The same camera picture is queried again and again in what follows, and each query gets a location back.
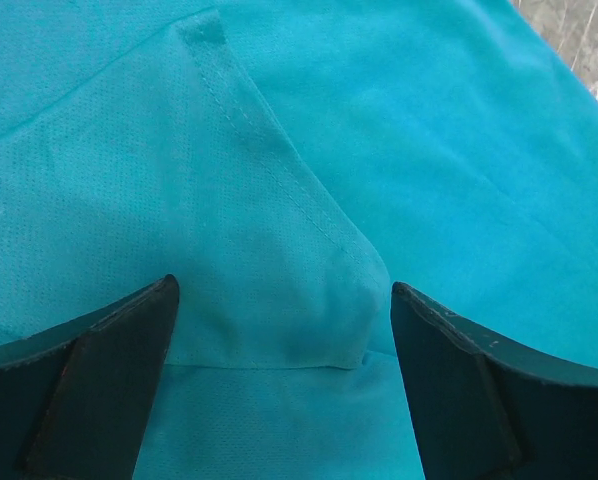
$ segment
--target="teal fabric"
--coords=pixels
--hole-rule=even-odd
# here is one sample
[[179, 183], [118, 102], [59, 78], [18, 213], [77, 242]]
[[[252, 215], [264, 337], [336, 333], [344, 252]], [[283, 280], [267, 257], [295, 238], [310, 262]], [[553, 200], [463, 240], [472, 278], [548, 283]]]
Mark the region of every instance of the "teal fabric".
[[598, 367], [598, 104], [506, 0], [211, 3], [0, 2], [0, 343], [181, 282], [135, 478], [423, 478], [394, 280]]

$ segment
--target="garment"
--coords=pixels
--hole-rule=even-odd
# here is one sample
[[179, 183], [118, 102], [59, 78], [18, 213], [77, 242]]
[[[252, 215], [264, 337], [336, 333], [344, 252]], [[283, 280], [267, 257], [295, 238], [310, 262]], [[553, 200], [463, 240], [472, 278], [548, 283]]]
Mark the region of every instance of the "garment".
[[511, 5], [207, 6], [0, 3], [0, 343], [181, 284], [135, 478], [422, 478], [391, 280], [598, 367], [598, 105]]

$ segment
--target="gray marble surface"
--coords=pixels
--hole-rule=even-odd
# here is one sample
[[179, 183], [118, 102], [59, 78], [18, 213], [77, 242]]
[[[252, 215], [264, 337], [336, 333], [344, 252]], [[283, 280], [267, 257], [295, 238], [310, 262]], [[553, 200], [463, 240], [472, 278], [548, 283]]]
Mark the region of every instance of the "gray marble surface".
[[512, 0], [598, 100], [598, 0]]

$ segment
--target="stitching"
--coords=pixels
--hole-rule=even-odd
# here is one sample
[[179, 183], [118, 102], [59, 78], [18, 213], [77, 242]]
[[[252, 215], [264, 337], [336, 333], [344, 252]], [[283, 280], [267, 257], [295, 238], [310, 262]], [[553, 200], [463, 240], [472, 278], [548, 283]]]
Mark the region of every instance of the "stitching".
[[[198, 30], [200, 33], [200, 36], [202, 39], [204, 39], [205, 37], [205, 32], [202, 28], [202, 26], [200, 24], [197, 25], [198, 26]], [[199, 75], [201, 76], [203, 83], [206, 85], [206, 88], [208, 89], [208, 92], [210, 93], [210, 95], [212, 96], [214, 102], [219, 106], [223, 116], [228, 120], [228, 123], [230, 124], [230, 126], [232, 126], [233, 130], [235, 131], [235, 133], [237, 134], [237, 136], [244, 142], [246, 142], [246, 139], [243, 137], [243, 135], [239, 132], [239, 130], [237, 129], [237, 127], [235, 126], [234, 122], [232, 121], [232, 119], [230, 118], [230, 116], [228, 115], [228, 112], [226, 111], [226, 109], [224, 108], [224, 106], [221, 104], [221, 102], [219, 101], [214, 89], [212, 88], [212, 86], [210, 85], [210, 82], [208, 81], [206, 75], [203, 72], [203, 68], [201, 66], [201, 63], [199, 62], [199, 59], [194, 51], [194, 49], [190, 49], [191, 52], [191, 56], [193, 58], [193, 61], [195, 62], [195, 65], [197, 66], [197, 69], [199, 71]], [[228, 80], [220, 73], [220, 68], [219, 66], [213, 62], [212, 60], [212, 55], [210, 55], [210, 61], [213, 63], [213, 66], [216, 67], [214, 68], [214, 72], [226, 83], [226, 87], [228, 87], [229, 83]], [[246, 115], [246, 113], [244, 112], [244, 110], [242, 109], [241, 105], [239, 105], [239, 102], [237, 101], [237, 99], [235, 98], [234, 93], [229, 89], [226, 88], [226, 90], [228, 91], [228, 93], [230, 93], [232, 100], [234, 101], [237, 109], [241, 112], [241, 114], [243, 115], [244, 119], [246, 120], [246, 122], [248, 123], [248, 125], [250, 125], [250, 127], [257, 133], [260, 133], [260, 130], [252, 123], [252, 121], [250, 120], [250, 118], [248, 117], [248, 115]], [[290, 172], [290, 170], [288, 170], [288, 168], [275, 156], [273, 157], [275, 163], [279, 166], [281, 166], [281, 168], [283, 168], [288, 174], [289, 176], [293, 179], [294, 183], [296, 186], [299, 187], [299, 189], [304, 193], [305, 196], [307, 196], [310, 200], [313, 201], [313, 203], [317, 203], [316, 201], [314, 201], [314, 198], [312, 197], [312, 195], [310, 195], [310, 193], [297, 181], [296, 177], [292, 174], [292, 172]], [[304, 214], [304, 216], [310, 221], [310, 223], [312, 223], [315, 228], [317, 228], [317, 230], [319, 230], [319, 232], [326, 237], [335, 247], [339, 248], [342, 252], [344, 252], [346, 255], [348, 255], [348, 257], [350, 257], [357, 266], [363, 266], [361, 265], [361, 261], [359, 259], [359, 257], [349, 251], [347, 248], [345, 248], [343, 245], [335, 242], [335, 240], [332, 239], [332, 237], [325, 232], [316, 222], [315, 220], [312, 218], [312, 216], [310, 214], [308, 214], [308, 212], [301, 206], [301, 204], [299, 202], [297, 202], [297, 200], [290, 194], [290, 192], [288, 192], [288, 190], [284, 187], [283, 183], [275, 176], [275, 174], [272, 172], [272, 170], [270, 169], [270, 167], [268, 165], [266, 165], [265, 162], [263, 162], [260, 158], [258, 158], [259, 163], [261, 164], [261, 166], [264, 167], [264, 169], [268, 172], [268, 174], [273, 178], [273, 180], [277, 183], [277, 185], [281, 188], [281, 190], [288, 196], [288, 198], [297, 206], [297, 208], [299, 208], [299, 210]], [[326, 219], [330, 222], [330, 224], [337, 230], [337, 232], [339, 234], [342, 234], [341, 229], [337, 226], [337, 223], [334, 222], [332, 220], [332, 218], [330, 217], [330, 215], [328, 215], [328, 213], [321, 208], [320, 209], [321, 213], [326, 217]], [[357, 247], [358, 250], [362, 250], [359, 245], [357, 244], [356, 240], [354, 238], [350, 238], [350, 242], [352, 243], [352, 245], [354, 245], [355, 247]], [[364, 254], [364, 256], [366, 258], [369, 258], [369, 254]], [[374, 274], [370, 274], [370, 278], [372, 278], [373, 282], [375, 283], [375, 285], [381, 289], [381, 283], [377, 280], [376, 276]]]

